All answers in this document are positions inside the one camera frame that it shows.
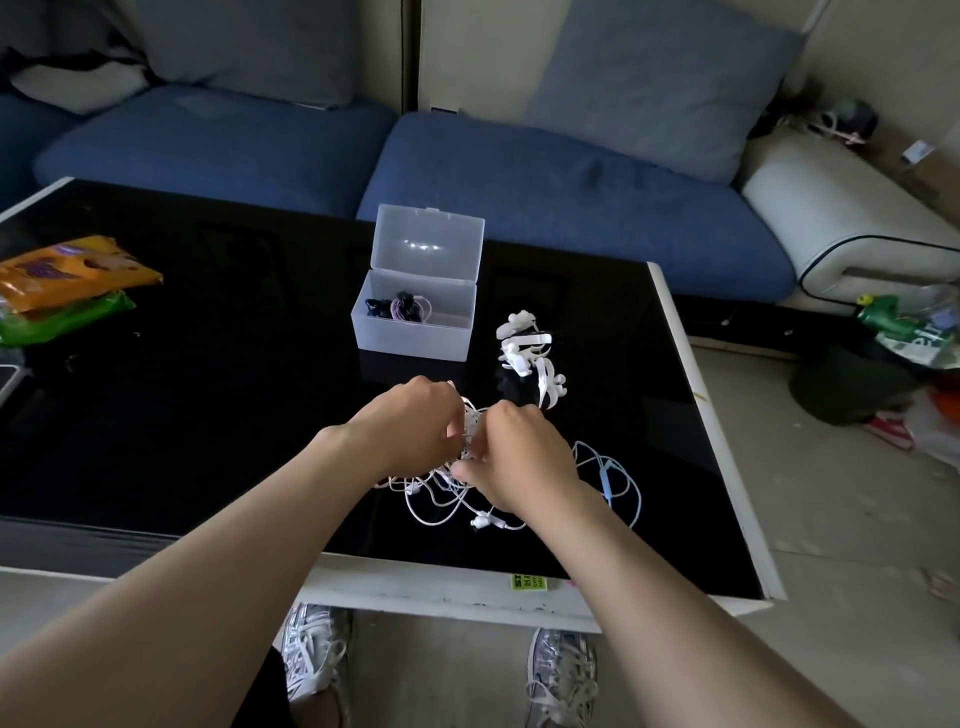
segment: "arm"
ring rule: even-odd
[[[459,456],[463,413],[453,387],[418,377],[321,431],[232,505],[4,656],[0,725],[229,725],[337,526],[388,474]]]
[[[654,726],[859,725],[581,482],[542,413],[501,402],[454,474],[527,521],[577,582]]]

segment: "black glass table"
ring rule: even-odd
[[[525,308],[554,332],[567,378],[547,416],[634,477],[636,533],[731,611],[783,596],[656,266],[488,240],[468,360],[442,362],[357,350],[369,223],[80,181],[18,207],[0,222],[2,257],[105,234],[165,281],[132,291],[135,311],[26,351],[31,376],[0,410],[0,567],[115,577],[417,374],[492,404],[494,332]],[[629,521],[636,501],[614,505]],[[307,587],[329,603],[591,623],[530,529],[476,531],[466,512],[426,527],[402,494],[371,491],[327,552]],[[513,594],[513,573],[557,588]]]

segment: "white shoelace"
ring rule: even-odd
[[[596,681],[586,677],[584,653],[579,648],[561,643],[560,650],[565,654],[557,655],[557,664],[554,666],[555,689],[557,694],[569,695],[569,698],[566,701],[558,700],[554,692],[541,680],[527,683],[527,697],[534,705],[543,706],[538,728],[542,728],[547,720],[552,720],[557,725],[587,728],[583,712],[597,695]]]
[[[297,635],[300,654],[303,656],[305,665],[312,668],[312,671],[304,677],[304,680],[311,681],[312,689],[318,687],[321,676],[326,669],[332,674],[337,664],[344,659],[347,654],[347,643],[344,640],[333,640],[326,643],[326,651],[322,659],[317,662],[317,654],[313,646],[313,637],[321,631],[327,631],[326,626],[302,627]]]

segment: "gray sneaker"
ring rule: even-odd
[[[347,686],[352,613],[320,604],[295,604],[283,628],[281,653],[290,700],[333,688],[340,703],[340,725],[350,726]]]
[[[597,694],[597,655],[579,632],[538,629],[527,660],[527,728],[587,728]]]

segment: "clear plastic box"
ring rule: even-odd
[[[466,361],[483,231],[483,218],[381,205],[376,214],[371,269],[350,312],[357,347]],[[433,311],[428,322],[367,315],[367,299],[393,299],[400,291],[424,296],[430,302]]]

